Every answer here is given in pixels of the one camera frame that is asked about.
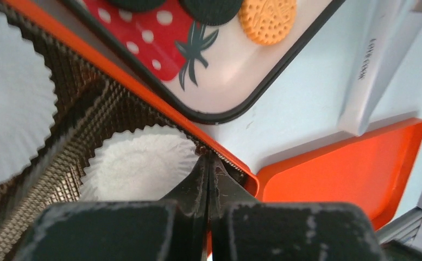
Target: black rim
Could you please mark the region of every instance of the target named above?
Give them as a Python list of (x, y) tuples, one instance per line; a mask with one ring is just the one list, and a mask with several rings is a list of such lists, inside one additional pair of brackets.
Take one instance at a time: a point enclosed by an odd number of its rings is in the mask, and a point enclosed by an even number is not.
[(140, 61), (138, 61), (124, 46), (116, 40), (111, 33), (101, 26), (100, 23), (83, 9), (75, 0), (61, 0), (77, 18), (81, 19), (100, 39), (107, 44), (132, 70), (147, 84), (158, 96), (169, 103), (172, 107), (182, 113), (188, 119), (203, 123), (216, 124), (226, 123), (238, 118), (249, 110), (270, 85), (278, 78), (283, 70), (294, 60), (300, 51), (345, 2), (345, 0), (332, 0), (315, 21), (307, 28), (302, 36), (286, 52), (286, 54), (276, 63), (270, 72), (264, 77), (254, 91), (239, 105), (223, 113), (201, 113), (190, 109), (182, 103), (175, 95), (169, 91)]

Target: biscuit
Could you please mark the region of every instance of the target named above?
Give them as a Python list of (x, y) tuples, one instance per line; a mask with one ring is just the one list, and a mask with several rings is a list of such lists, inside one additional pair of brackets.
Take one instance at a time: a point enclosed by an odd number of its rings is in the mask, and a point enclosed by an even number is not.
[(249, 39), (273, 45), (289, 34), (296, 12), (295, 0), (244, 0), (238, 17)]
[(153, 10), (162, 4), (166, 0), (107, 0), (110, 4), (131, 11), (134, 13), (143, 13)]

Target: metal mesh basket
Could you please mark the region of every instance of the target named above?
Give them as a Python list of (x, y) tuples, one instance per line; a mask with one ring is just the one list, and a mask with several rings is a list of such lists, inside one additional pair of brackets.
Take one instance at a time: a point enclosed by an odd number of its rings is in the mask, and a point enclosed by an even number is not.
[[(168, 125), (193, 140), (198, 154), (213, 151), (1, 1), (0, 11), (45, 57), (59, 99), (51, 141), (32, 167), (0, 186), (0, 260), (13, 258), (21, 235), (48, 205), (78, 200), (83, 168), (94, 150), (113, 133)], [(242, 171), (229, 163), (225, 165), (235, 180), (245, 182)]]

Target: orange cookie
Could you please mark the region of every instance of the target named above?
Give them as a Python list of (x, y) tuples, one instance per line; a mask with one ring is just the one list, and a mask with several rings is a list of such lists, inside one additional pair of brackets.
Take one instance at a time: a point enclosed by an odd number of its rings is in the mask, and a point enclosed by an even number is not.
[(295, 0), (244, 0), (238, 12), (244, 32), (259, 45), (284, 39), (294, 25)]

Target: strawberry leaf design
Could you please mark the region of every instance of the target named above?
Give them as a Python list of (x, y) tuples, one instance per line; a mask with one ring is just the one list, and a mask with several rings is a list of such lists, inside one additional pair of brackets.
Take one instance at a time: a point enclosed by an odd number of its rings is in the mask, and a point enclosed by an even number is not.
[(180, 86), (182, 87), (182, 90), (184, 91), (185, 91), (185, 73), (187, 72), (188, 64), (189, 64), (189, 61), (185, 62), (184, 67), (182, 67), (182, 69), (180, 69), (179, 71), (179, 83), (180, 83)]
[(214, 31), (210, 35), (208, 35), (203, 42), (201, 43), (201, 50), (206, 50), (216, 41), (217, 35), (219, 34), (219, 31)]
[(175, 46), (180, 54), (186, 59), (185, 65), (179, 71), (179, 84), (184, 91), (185, 74), (187, 70), (192, 83), (198, 86), (195, 74), (195, 60), (198, 60), (205, 68), (209, 66), (209, 63), (204, 59), (201, 52), (212, 46), (217, 39), (219, 30), (216, 29), (214, 32), (204, 37), (205, 30), (206, 25), (198, 24), (196, 21), (193, 21), (188, 30), (187, 43), (175, 41)]

